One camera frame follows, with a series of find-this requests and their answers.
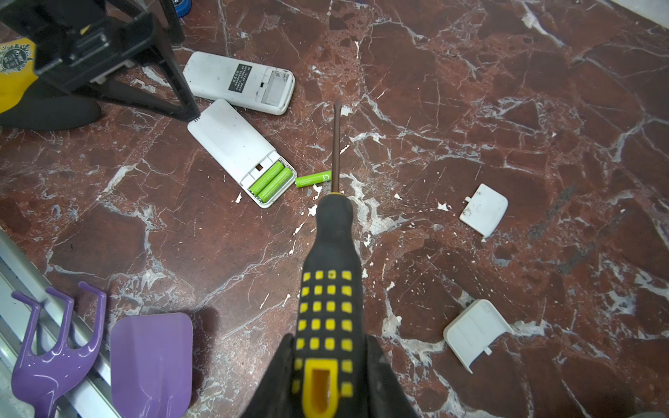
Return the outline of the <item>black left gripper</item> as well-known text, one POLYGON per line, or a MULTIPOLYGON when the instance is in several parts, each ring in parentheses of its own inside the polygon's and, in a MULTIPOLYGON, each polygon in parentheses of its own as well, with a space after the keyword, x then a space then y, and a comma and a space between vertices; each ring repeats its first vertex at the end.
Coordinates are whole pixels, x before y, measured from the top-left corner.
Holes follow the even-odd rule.
MULTIPOLYGON (((179 22, 184 3, 160 0, 172 44, 185 39, 179 22)), ((157 17, 132 1, 3 1, 1 22, 34 43, 34 72, 64 92, 78 90, 82 97, 183 122, 200 117, 172 48, 151 45, 157 17), (157 66, 179 103, 115 79, 116 72, 136 65, 157 66)))

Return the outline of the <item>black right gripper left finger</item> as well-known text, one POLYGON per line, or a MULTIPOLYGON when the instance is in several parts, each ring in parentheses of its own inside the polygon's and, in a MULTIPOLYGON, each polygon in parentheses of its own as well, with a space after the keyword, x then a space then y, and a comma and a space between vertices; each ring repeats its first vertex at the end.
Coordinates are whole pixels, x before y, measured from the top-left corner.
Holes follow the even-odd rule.
POLYGON ((288 417, 294 336, 285 334, 241 418, 288 417))

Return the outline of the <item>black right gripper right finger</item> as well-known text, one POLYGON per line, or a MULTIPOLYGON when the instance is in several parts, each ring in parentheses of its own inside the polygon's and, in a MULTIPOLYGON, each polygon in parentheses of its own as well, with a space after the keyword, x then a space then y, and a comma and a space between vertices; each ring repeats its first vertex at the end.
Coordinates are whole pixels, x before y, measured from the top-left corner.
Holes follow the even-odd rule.
POLYGON ((377 339, 366 335, 368 417, 417 417, 377 339))

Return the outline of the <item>black yellow screwdriver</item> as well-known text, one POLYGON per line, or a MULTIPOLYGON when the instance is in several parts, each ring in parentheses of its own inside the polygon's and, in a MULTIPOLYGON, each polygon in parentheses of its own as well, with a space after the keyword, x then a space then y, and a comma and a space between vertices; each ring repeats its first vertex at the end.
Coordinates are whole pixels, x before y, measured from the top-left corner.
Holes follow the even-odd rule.
POLYGON ((354 210, 339 187, 341 105, 334 104, 331 191, 316 210, 316 236, 301 272, 291 401, 298 416, 364 417, 369 412, 362 325, 362 263, 354 210))

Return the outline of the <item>white battery cover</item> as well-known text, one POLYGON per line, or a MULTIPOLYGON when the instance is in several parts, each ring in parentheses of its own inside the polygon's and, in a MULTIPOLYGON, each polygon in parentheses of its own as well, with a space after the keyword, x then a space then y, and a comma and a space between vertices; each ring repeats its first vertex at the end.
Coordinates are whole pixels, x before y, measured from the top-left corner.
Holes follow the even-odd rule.
POLYGON ((453 320, 443 332, 444 340, 465 369, 486 353, 491 344, 503 334, 514 334, 510 324, 488 300, 475 300, 453 320))
POLYGON ((467 205, 459 219, 478 232, 484 239, 489 238, 505 216, 509 202, 501 193, 486 184, 481 184, 471 197, 466 197, 467 205))

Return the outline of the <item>white air conditioner remote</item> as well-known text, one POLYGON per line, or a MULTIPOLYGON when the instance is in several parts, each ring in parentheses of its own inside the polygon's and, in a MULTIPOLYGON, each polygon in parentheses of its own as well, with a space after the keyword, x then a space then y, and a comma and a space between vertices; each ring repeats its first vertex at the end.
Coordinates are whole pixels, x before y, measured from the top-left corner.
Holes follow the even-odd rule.
POLYGON ((294 167, 224 99, 214 101, 187 128, 243 191, 263 209, 271 207, 297 178, 294 167), (249 188, 277 161, 282 162, 284 167, 289 167, 293 175, 277 195, 268 203, 263 203, 249 188))

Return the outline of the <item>white remote with red buttons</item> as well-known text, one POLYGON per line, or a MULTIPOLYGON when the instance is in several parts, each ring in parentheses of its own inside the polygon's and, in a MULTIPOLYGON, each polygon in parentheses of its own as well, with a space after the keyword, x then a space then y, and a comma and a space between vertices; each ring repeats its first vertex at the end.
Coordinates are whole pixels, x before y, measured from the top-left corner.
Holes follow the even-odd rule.
POLYGON ((275 116, 287 111, 295 87, 289 70, 205 52, 191 55, 184 76, 198 98, 275 116))

